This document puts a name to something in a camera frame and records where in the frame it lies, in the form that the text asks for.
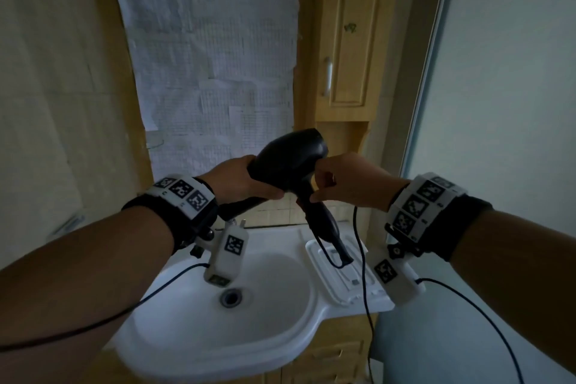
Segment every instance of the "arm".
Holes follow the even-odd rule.
[[[339,200],[382,211],[409,183],[356,154],[318,161],[316,182],[319,190],[312,201]],[[450,264],[510,326],[576,373],[574,238],[489,211],[465,231]]]
[[[254,181],[253,156],[202,176],[219,203],[283,193]],[[35,250],[0,271],[0,344],[49,336],[138,302],[168,261],[174,241],[153,211],[135,206]],[[4,382],[62,383],[82,372],[125,318],[59,342],[0,353]]]

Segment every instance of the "cabinet handle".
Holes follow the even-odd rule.
[[[326,88],[324,90],[324,97],[330,97],[330,90],[332,89],[332,59],[326,57]]]
[[[338,358],[340,358],[342,356],[342,352],[344,352],[343,349],[340,349],[340,352],[338,352],[336,355],[331,355],[328,357],[324,357],[321,355],[316,355],[316,354],[312,354],[312,356],[316,359],[316,360],[321,360],[321,361],[330,361],[330,360],[336,360]]]

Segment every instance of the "forearm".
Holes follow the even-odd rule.
[[[173,245],[169,229],[154,212],[134,207],[19,259],[0,271],[0,344],[79,328],[133,305]],[[49,345],[2,353],[3,378],[65,382],[123,321]]]
[[[450,264],[510,326],[576,373],[576,240],[510,214],[483,213]]]

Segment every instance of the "black wrist strap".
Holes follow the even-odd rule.
[[[455,198],[426,229],[418,247],[450,261],[452,252],[470,225],[482,213],[491,210],[492,205],[482,199],[467,195]]]
[[[216,199],[212,199],[193,219],[190,219],[177,207],[172,206],[161,197],[155,197],[149,194],[135,197],[124,205],[122,210],[131,208],[132,206],[145,206],[154,211],[164,221],[174,239],[173,255],[177,250],[186,248],[192,244],[200,233],[213,225],[218,216]]]

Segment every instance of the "tiled wall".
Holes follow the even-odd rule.
[[[337,221],[352,218],[353,206],[336,201],[326,201],[325,204]],[[304,212],[296,204],[296,196],[292,193],[286,193],[280,200],[267,201],[252,208],[237,218],[238,221],[241,219],[246,219],[247,227],[306,223]],[[224,222],[219,219],[214,226],[222,228]]]

